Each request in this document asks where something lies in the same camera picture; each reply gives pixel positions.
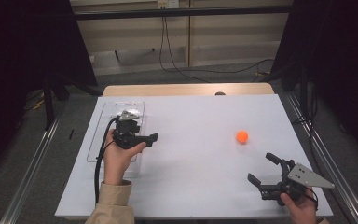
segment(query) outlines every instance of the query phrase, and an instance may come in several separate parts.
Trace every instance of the white tabletop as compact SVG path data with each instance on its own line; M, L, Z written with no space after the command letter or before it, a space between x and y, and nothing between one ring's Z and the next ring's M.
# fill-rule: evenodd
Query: white tabletop
M56 216L87 218L94 208L93 173L88 162L91 141L107 102L145 102L145 134L158 141L142 153L140 173L131 178L129 205L138 218L273 218L288 211L275 201L261 200L247 180L281 181L281 167L265 158L310 163L278 95L101 97L76 159ZM246 144L236 132L249 134ZM318 216L333 213L323 192Z

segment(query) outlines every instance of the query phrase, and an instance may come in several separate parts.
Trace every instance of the sleeve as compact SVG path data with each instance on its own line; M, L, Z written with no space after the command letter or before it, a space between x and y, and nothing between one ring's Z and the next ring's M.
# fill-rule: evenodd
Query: sleeve
M101 184L97 206L86 224L133 224L133 210L127 206L132 184L123 180L122 186Z
M327 219L322 218L322 219L318 220L318 224L330 224L330 222L328 222Z

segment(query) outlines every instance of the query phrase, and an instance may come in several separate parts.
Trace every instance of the human hand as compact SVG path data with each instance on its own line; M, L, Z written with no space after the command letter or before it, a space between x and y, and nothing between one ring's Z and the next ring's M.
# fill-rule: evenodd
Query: human hand
M307 189L306 194L313 198L312 192ZM283 203L290 211L290 218L294 224L316 224L316 207L315 203L302 196L298 201L294 202L286 193L281 194Z
M109 130L106 136L106 150L103 154L104 163L104 184L121 185L124 172L130 166L131 158L142 152L146 143L140 143L135 147L123 149L113 142L113 129Z

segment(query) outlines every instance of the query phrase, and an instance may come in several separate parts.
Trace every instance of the wall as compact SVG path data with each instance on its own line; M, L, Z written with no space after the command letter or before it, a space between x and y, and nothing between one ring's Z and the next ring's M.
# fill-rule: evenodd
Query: wall
M291 5L292 0L181 0L184 7L256 7ZM155 9L157 1L71 1L74 12ZM172 48L183 48L190 66L257 62L274 58L287 14L167 18ZM162 19L79 21L89 52L159 49ZM237 49L232 57L222 51Z

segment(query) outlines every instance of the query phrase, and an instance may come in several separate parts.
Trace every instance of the metal frame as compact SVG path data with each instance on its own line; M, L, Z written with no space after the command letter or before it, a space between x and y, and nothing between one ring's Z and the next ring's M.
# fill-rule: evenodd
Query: metal frame
M303 114L301 113L299 101L293 93L286 93L286 97L289 100L293 110L296 112L296 115L300 118ZM302 126L306 134L310 135L311 123L309 121L302 122ZM358 197L353 192L348 182L345 180L343 174L339 171L336 163L334 162L326 146L324 145L324 142L315 129L312 131L311 141L314 148L316 149L316 152L324 163L324 167L333 179L333 182L335 183L345 204L350 209L352 216L356 220L356 223L358 223Z
M77 12L74 14L48 14L31 15L31 18L44 20L107 20L107 19L130 19L130 18L152 18L152 17L184 17L184 16L215 16L215 15L239 15L239 14L271 14L306 12L313 5L304 6L269 6L269 7L204 7L204 8L169 8L148 9L129 11L102 11L102 12Z
M41 161L43 160L46 151L48 150L48 146L57 130L58 124L61 120L64 107L66 106L66 102L62 103L61 106L58 106L58 115L55 120L51 123L51 126L48 130L43 134L42 140L37 147L37 150L34 154L34 157L31 160L31 163L25 172L24 178L19 184L16 193L10 201L7 210L5 211L0 224L11 224L16 223L17 218L21 212L21 209L27 199L28 193L31 190L34 179L36 178L37 171L40 167Z

